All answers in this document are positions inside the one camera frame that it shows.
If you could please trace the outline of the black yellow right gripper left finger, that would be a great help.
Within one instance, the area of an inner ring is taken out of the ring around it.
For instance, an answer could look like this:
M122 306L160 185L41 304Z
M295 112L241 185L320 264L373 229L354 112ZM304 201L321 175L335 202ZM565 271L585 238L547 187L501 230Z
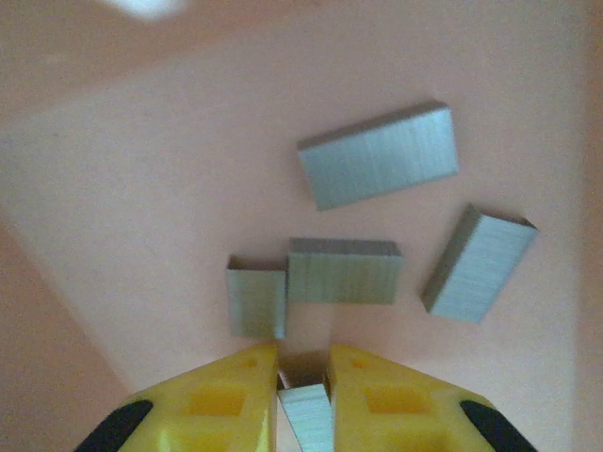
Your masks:
M132 394L79 451L273 451L278 348L249 347Z

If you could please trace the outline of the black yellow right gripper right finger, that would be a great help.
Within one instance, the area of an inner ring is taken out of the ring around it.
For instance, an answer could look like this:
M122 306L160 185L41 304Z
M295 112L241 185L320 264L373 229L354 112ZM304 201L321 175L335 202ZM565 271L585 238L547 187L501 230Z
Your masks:
M336 451L532 451L484 396L356 347L328 369Z

